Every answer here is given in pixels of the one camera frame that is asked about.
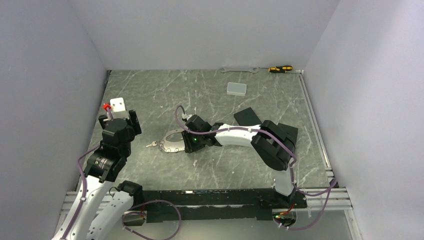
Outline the silver key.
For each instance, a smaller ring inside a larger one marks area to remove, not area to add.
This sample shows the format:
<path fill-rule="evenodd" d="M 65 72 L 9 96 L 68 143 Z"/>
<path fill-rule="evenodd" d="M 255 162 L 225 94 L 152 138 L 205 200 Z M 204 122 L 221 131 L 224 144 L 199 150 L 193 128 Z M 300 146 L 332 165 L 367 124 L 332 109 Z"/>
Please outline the silver key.
<path fill-rule="evenodd" d="M 157 141 L 153 141 L 152 143 L 146 145 L 145 147 L 158 147 L 160 144 Z"/>

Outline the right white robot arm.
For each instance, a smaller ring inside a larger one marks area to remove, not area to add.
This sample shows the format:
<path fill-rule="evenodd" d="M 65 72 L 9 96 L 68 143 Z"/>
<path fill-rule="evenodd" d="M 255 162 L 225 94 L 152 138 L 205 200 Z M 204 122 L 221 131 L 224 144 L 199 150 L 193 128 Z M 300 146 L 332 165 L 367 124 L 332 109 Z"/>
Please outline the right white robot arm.
<path fill-rule="evenodd" d="M 183 114 L 177 123 L 183 128 L 181 133 L 185 152 L 193 153 L 205 146 L 241 146 L 252 148 L 262 161 L 274 171 L 276 203 L 287 208 L 295 201 L 293 174 L 289 164 L 296 151 L 298 128 L 265 120 L 251 126 L 234 126 L 217 122 L 213 125 L 200 116 Z"/>

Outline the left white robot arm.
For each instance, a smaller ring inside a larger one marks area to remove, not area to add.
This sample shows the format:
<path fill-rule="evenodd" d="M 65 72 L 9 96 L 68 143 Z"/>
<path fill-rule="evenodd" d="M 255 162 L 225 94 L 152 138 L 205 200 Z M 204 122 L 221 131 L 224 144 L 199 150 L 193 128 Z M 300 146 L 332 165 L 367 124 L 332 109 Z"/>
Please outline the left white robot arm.
<path fill-rule="evenodd" d="M 88 151 L 85 168 L 79 168 L 81 186 L 55 240 L 103 240 L 125 211 L 137 210 L 144 203 L 143 187 L 125 180 L 106 206 L 99 209 L 126 165 L 131 142 L 142 130 L 135 110 L 109 111 L 98 120 L 102 140 Z"/>

